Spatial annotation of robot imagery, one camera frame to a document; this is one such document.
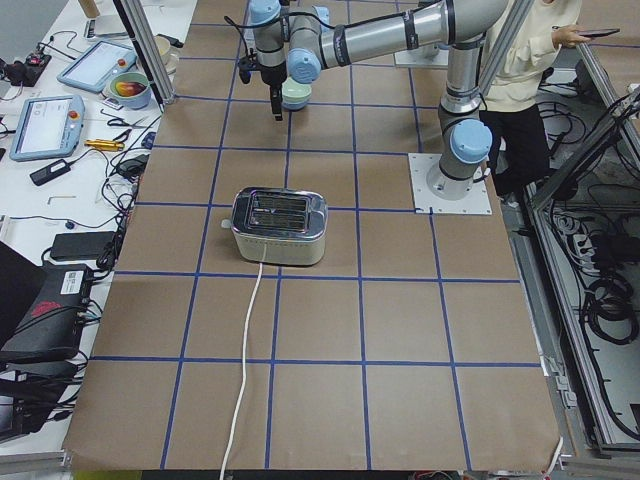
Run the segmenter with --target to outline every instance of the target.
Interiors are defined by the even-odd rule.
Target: bowl
[[[142,91],[138,91],[131,95],[121,94],[117,89],[118,83],[128,84],[125,87],[131,88],[131,84],[139,84],[144,88]],[[140,108],[144,108],[149,105],[149,101],[151,100],[151,87],[149,86],[149,80],[141,73],[137,72],[127,72],[116,75],[109,82],[109,97],[114,98],[118,101],[118,103],[124,107],[131,108],[132,110],[138,110]]]
[[[282,106],[287,110],[300,110],[309,103],[311,85],[298,83],[289,77],[282,84]]]
[[[156,42],[156,47],[158,47],[158,52],[160,53],[160,58],[162,59],[162,63],[164,65],[167,64],[169,59],[171,58],[171,43],[164,37],[155,36],[153,39]]]

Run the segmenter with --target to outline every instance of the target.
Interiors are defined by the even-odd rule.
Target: power strip
[[[577,255],[577,261],[585,273],[599,273],[593,261],[596,251],[591,243],[591,239],[583,233],[572,235],[573,249]]]

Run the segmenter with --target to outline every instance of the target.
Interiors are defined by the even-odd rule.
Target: blue tape grid line
[[[447,314],[447,301],[444,292],[444,282],[442,282],[442,270],[440,268],[440,256],[438,254],[438,238],[436,235],[435,220],[433,212],[429,215],[429,226],[431,227],[431,235],[433,236],[433,251],[436,260],[436,272],[438,275],[438,287],[440,290],[440,302],[442,305],[442,318],[444,319],[445,333],[447,336],[447,348],[449,349],[449,361],[451,362],[451,375],[453,378],[453,389],[456,397],[456,407],[458,409],[458,420],[460,422],[460,435],[462,436],[462,447],[464,449],[464,457],[467,463],[467,470],[473,470],[471,463],[471,453],[469,452],[469,442],[467,440],[467,432],[464,424],[464,413],[462,411],[462,401],[460,398],[460,386],[458,384],[458,374],[456,372],[455,356],[453,354],[453,342],[451,341],[451,328],[449,325],[449,317]]]
[[[138,276],[159,276],[159,277],[211,277],[211,278],[256,278],[257,275],[253,273],[206,273],[200,272],[198,274],[192,272],[142,272],[138,270],[122,270],[115,273],[115,275],[138,275]],[[353,282],[362,280],[363,282],[404,282],[404,283],[489,283],[489,284],[520,284],[520,280],[513,279],[499,279],[499,278],[400,278],[400,277],[339,277],[339,276],[321,276],[321,275],[278,275],[265,273],[262,278],[285,280],[318,280],[318,281],[342,281]]]
[[[347,2],[347,18],[351,21],[351,3]],[[362,360],[362,416],[363,416],[363,431],[364,431],[364,453],[367,470],[373,468],[371,460],[371,429],[369,425],[369,392],[367,386],[367,350],[366,350],[366,332],[364,323],[364,288],[362,285],[362,246],[361,238],[362,231],[360,228],[360,189],[358,183],[358,151],[357,137],[356,137],[356,113],[355,106],[355,91],[354,91],[354,79],[353,79],[353,67],[349,66],[349,95],[351,97],[351,147],[353,152],[351,153],[353,159],[353,179],[354,179],[354,196],[355,196],[355,217],[356,217],[356,260],[358,265],[358,320],[360,324],[360,358]]]
[[[272,347],[272,358],[248,358],[247,363],[259,365],[355,365],[376,367],[455,367],[455,368],[540,368],[538,362],[454,362],[450,361],[413,361],[413,360],[312,360],[303,358],[275,358],[275,348]],[[91,360],[100,362],[156,362],[156,363],[240,363],[241,358],[223,357],[155,357],[129,355],[92,355]]]
[[[349,18],[351,17],[351,8],[350,1],[353,0],[342,0],[347,5],[347,11]],[[400,2],[397,0],[395,2],[375,2],[375,3],[391,3],[395,4],[396,10],[400,9]],[[198,24],[194,23],[193,25],[211,25],[211,26],[220,26],[218,24]],[[241,52],[241,43],[238,45],[238,56]],[[184,57],[187,60],[225,60],[225,61],[236,61],[236,59],[228,59],[222,57]],[[360,65],[366,66],[374,66],[378,68],[394,68],[390,65],[378,65],[378,64],[366,64],[360,63]],[[200,277],[221,277],[221,278],[256,278],[256,275],[252,274],[225,274],[225,273],[206,273],[201,272],[202,260],[204,256],[206,237],[209,228],[209,222],[212,215],[212,210],[214,208],[231,208],[231,205],[227,204],[215,204],[213,203],[216,181],[221,161],[221,155],[224,150],[243,150],[243,151],[282,151],[285,152],[285,171],[284,171],[284,185],[285,187],[288,185],[288,176],[289,176],[289,166],[290,166],[290,156],[293,152],[317,152],[317,153],[347,153],[351,154],[353,157],[353,169],[354,169],[354,181],[355,181],[355,207],[333,207],[332,210],[339,211],[350,211],[355,213],[356,220],[356,244],[357,244],[357,277],[332,277],[332,276],[304,276],[304,275],[286,275],[283,274],[282,267],[278,267],[277,274],[267,274],[264,275],[264,278],[271,278],[276,280],[276,299],[275,299],[275,311],[274,311],[274,325],[272,332],[272,349],[271,356],[268,359],[260,359],[260,358],[251,358],[248,359],[249,363],[252,364],[265,364],[269,365],[270,373],[269,373],[269,387],[268,387],[268,413],[267,413],[267,425],[266,425],[266,438],[265,438],[265,459],[264,459],[264,468],[270,468],[270,456],[271,456],[271,431],[272,431],[272,422],[273,422],[273,404],[274,404],[274,384],[275,384],[275,375],[276,375],[276,366],[278,365],[352,365],[352,366],[360,366],[362,368],[362,395],[363,395],[363,411],[364,411],[364,443],[365,443],[365,454],[366,454],[366,466],[368,470],[374,468],[372,465],[372,455],[371,455],[371,439],[370,439],[370,422],[369,422],[369,406],[368,406],[368,390],[367,390],[367,367],[368,366],[405,366],[405,367],[447,367],[451,369],[452,377],[453,377],[453,385],[455,390],[456,397],[456,405],[458,411],[458,418],[460,423],[460,431],[462,436],[462,442],[464,447],[465,460],[467,464],[467,468],[472,468],[471,455],[469,452],[469,445],[466,436],[466,429],[464,424],[464,415],[462,409],[462,402],[460,398],[460,389],[457,380],[457,369],[460,368],[540,368],[539,363],[510,363],[510,362],[456,362],[454,358],[452,341],[451,341],[451,333],[449,329],[448,317],[447,317],[447,308],[446,308],[446,299],[444,292],[444,284],[446,283],[509,283],[509,284],[519,284],[519,280],[513,279],[445,279],[442,278],[442,273],[440,269],[440,259],[438,255],[437,248],[437,239],[435,232],[435,224],[433,220],[433,216],[429,216],[429,225],[431,228],[431,234],[433,239],[434,246],[434,254],[436,260],[436,271],[437,278],[387,278],[387,277],[365,277],[362,273],[362,249],[361,249],[361,225],[360,225],[360,212],[389,212],[389,213],[414,213],[413,210],[406,209],[374,209],[374,208],[362,208],[360,207],[360,198],[359,198],[359,185],[358,185],[358,155],[405,155],[406,152],[359,152],[356,144],[356,118],[355,118],[355,110],[356,107],[372,107],[372,108],[410,108],[414,112],[414,121],[416,132],[418,136],[418,151],[422,151],[422,141],[421,141],[421,132],[419,128],[419,111],[420,110],[437,110],[437,107],[423,107],[418,106],[416,102],[415,96],[415,86],[414,79],[411,72],[409,72],[409,82],[411,88],[412,95],[412,105],[387,105],[387,104],[356,104],[354,103],[355,95],[354,95],[354,67],[349,66],[350,69],[350,94],[351,94],[351,102],[350,104],[341,104],[341,103],[324,103],[323,105],[334,105],[334,106],[344,106],[350,107],[351,109],[351,126],[352,126],[352,144],[353,149],[351,151],[331,151],[331,150],[306,150],[306,149],[292,149],[291,148],[291,137],[292,137],[292,119],[294,113],[290,113],[288,115],[288,132],[287,132],[287,148],[286,149],[269,149],[269,148],[253,148],[253,147],[224,147],[224,137],[227,130],[229,111],[232,103],[234,102],[253,102],[253,103],[263,103],[267,105],[269,102],[264,100],[244,100],[244,99],[234,99],[233,91],[235,86],[235,78],[237,75],[237,65],[234,65],[234,72],[231,81],[231,86],[229,89],[229,94],[226,99],[222,98],[211,98],[211,97],[201,97],[201,96],[190,96],[190,95],[182,95],[182,98],[189,98],[198,101],[224,101],[226,102],[226,110],[225,116],[222,126],[222,131],[220,135],[219,145],[215,147],[207,146],[194,146],[194,145],[155,145],[155,148],[164,148],[164,149],[202,149],[202,150],[217,150],[215,171],[212,179],[209,202],[206,204],[198,204],[198,203],[175,203],[175,202],[138,202],[138,205],[147,205],[147,206],[184,206],[184,207],[200,207],[206,208],[207,213],[205,216],[205,225],[202,233],[201,245],[198,254],[198,262],[195,272],[140,272],[140,271],[120,271],[118,275],[167,275],[167,276],[189,276],[194,277],[193,287],[190,297],[189,309],[187,314],[187,319],[185,323],[185,328],[183,332],[182,344],[180,349],[180,355],[178,357],[153,357],[153,356],[140,356],[140,357],[130,357],[130,356],[92,356],[92,360],[98,361],[148,361],[148,362],[170,362],[177,363],[177,371],[176,371],[176,379],[174,384],[173,396],[171,401],[171,408],[169,419],[167,422],[166,433],[165,433],[165,441],[163,446],[162,458],[160,462],[160,468],[165,469],[167,463],[167,457],[169,453],[169,448],[171,445],[171,434],[172,427],[175,417],[175,410],[179,399],[179,391],[180,391],[180,382],[182,376],[182,370],[184,364],[189,363],[205,363],[205,364],[237,364],[240,363],[240,358],[193,358],[186,356],[186,347],[187,340],[189,336],[189,329],[191,325],[191,319],[193,314],[193,309],[195,305],[196,292],[198,288],[198,282]],[[277,359],[277,337],[278,337],[278,317],[280,310],[280,291],[282,280],[344,280],[344,281],[357,281],[358,282],[358,301],[359,301],[359,322],[360,322],[360,344],[361,344],[361,353],[360,360],[305,360],[305,359]],[[441,295],[441,307],[443,311],[443,318],[445,321],[445,330],[447,336],[447,347],[449,351],[449,361],[443,362],[415,362],[415,361],[379,361],[379,360],[369,360],[366,355],[366,332],[365,332],[365,313],[364,313],[364,295],[363,295],[363,284],[364,282],[429,282],[429,283],[438,283]]]
[[[236,51],[236,55],[239,56],[240,55],[240,48],[241,48],[241,42],[238,42],[238,49]],[[222,145],[224,143],[224,136],[225,136],[225,132],[227,129],[227,122],[229,119],[229,110],[231,108],[231,97],[233,95],[233,87],[235,84],[235,78],[236,78],[236,71],[237,71],[237,65],[234,66],[234,70],[233,70],[233,76],[231,77],[231,85],[229,87],[229,95],[227,96],[227,105],[225,108],[225,114],[224,114],[224,121],[222,124],[222,129],[220,132],[220,140],[219,140],[219,148],[218,148],[218,153],[216,156],[216,166],[215,166],[215,170],[214,170],[214,174],[213,174],[213,179],[211,181],[211,189],[209,192],[209,205],[207,206],[207,214],[205,216],[205,222],[204,222],[204,228],[202,231],[202,239],[200,241],[200,251],[198,252],[198,262],[196,265],[196,271],[195,271],[195,275],[194,275],[194,281],[193,281],[193,287],[191,290],[191,298],[189,301],[189,310],[187,313],[187,320],[185,323],[185,327],[184,327],[184,332],[183,332],[183,336],[182,336],[182,345],[180,347],[180,357],[178,359],[178,368],[177,368],[177,372],[176,372],[176,380],[174,383],[174,388],[173,388],[173,395],[171,398],[171,408],[170,408],[170,412],[169,412],[169,419],[167,421],[167,428],[166,428],[166,432],[165,432],[165,439],[164,439],[164,445],[163,445],[163,449],[162,449],[162,457],[160,459],[160,469],[164,470],[166,468],[167,465],[167,456],[169,454],[169,446],[171,445],[171,434],[172,434],[172,430],[173,430],[173,420],[175,417],[175,410],[176,410],[176,404],[178,401],[178,395],[180,392],[180,381],[182,378],[182,367],[184,365],[184,358],[185,358],[185,353],[186,353],[186,349],[187,349],[187,340],[189,338],[189,327],[191,326],[191,319],[192,319],[192,315],[193,315],[193,308],[194,308],[194,304],[195,304],[195,297],[196,297],[196,292],[198,290],[198,280],[199,280],[199,272],[202,266],[202,258],[204,256],[204,251],[205,251],[205,247],[206,247],[206,238],[207,238],[207,232],[209,229],[209,220],[211,218],[211,211],[212,211],[212,206],[211,204],[213,204],[213,196],[215,193],[215,187],[216,187],[216,180],[218,178],[218,169],[220,166],[220,157],[222,155]]]
[[[287,188],[289,183],[289,161],[291,158],[291,129],[293,125],[293,115],[289,115],[287,118],[287,153],[285,155],[284,166],[284,187]],[[267,398],[267,427],[265,435],[265,449],[264,449],[264,468],[269,469],[271,465],[271,432],[273,426],[273,389],[275,385],[276,376],[276,352],[278,341],[278,320],[280,318],[280,291],[282,287],[282,267],[278,267],[278,274],[276,275],[276,300],[273,313],[273,335],[271,339],[271,361],[269,367],[269,394]]]

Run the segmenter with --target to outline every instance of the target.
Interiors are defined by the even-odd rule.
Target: black pants
[[[498,195],[520,191],[548,173],[549,146],[537,105],[513,113],[480,111],[480,120],[493,134],[489,166]],[[501,138],[507,145],[508,167],[496,173]]]

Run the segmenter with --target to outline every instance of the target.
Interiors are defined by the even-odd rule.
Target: table
[[[334,24],[397,8],[325,3]],[[558,430],[499,204],[413,210],[406,152],[441,148],[444,73],[391,56],[323,72],[276,123],[267,88],[235,76],[222,16],[246,4],[195,9],[65,442],[73,467],[220,467],[258,271],[220,225],[257,185],[324,195],[327,250],[265,267],[229,468],[546,468]]]
[[[162,7],[158,6],[158,2],[155,4],[145,8],[153,31],[184,39],[189,26],[187,19],[191,18],[195,1],[167,0],[163,2]],[[115,13],[114,7],[108,2],[100,4],[100,8],[104,14]],[[71,45],[80,50],[87,48],[90,44],[80,38],[85,22],[86,18],[78,2],[70,0],[45,35],[45,39],[48,40],[52,33],[60,30],[75,30],[79,31],[80,36]],[[64,50],[67,38],[68,35],[56,37],[54,45]],[[11,102],[0,103],[0,113],[5,115],[4,122],[7,126],[15,127],[26,98],[77,93],[83,97],[86,106],[80,145],[88,138],[112,138],[120,133],[123,129],[106,126],[107,117],[100,114],[100,109],[106,107],[100,103],[98,95],[65,86],[56,80],[56,75],[68,65],[69,60],[55,52],[52,52],[52,57],[51,63],[35,87],[25,88],[23,93]],[[6,96],[11,97],[16,92],[17,88],[13,88]],[[152,121],[161,115],[161,111],[152,99],[149,106],[143,110],[134,112],[124,109],[118,114],[129,121],[146,115],[149,117],[147,121]],[[135,139],[136,136],[137,133],[134,132],[131,138]],[[10,136],[0,140],[0,146],[9,151],[11,138]],[[71,159],[77,158],[85,150],[79,146]],[[65,228],[65,221],[16,220],[15,217],[39,215],[58,219],[71,218],[82,224],[99,225],[114,215],[113,209],[103,202],[100,196],[100,187],[105,175],[104,158],[98,154],[90,154],[75,164],[71,173],[42,187],[33,185],[28,174],[51,162],[51,159],[14,162],[9,158],[8,153],[0,162],[0,214],[14,218],[10,222],[4,241],[36,264],[40,264],[40,254],[51,246],[55,235],[69,231]],[[113,229],[113,222],[104,225],[101,229]],[[89,229],[78,226],[73,231],[89,231]],[[102,282],[94,286],[92,299],[104,305],[108,291],[109,281]],[[91,351],[96,331],[97,326],[85,328],[80,345],[81,350]],[[69,420],[49,422],[37,434],[3,443],[0,446],[1,463],[23,454],[51,453],[54,457],[57,456],[68,426]]]

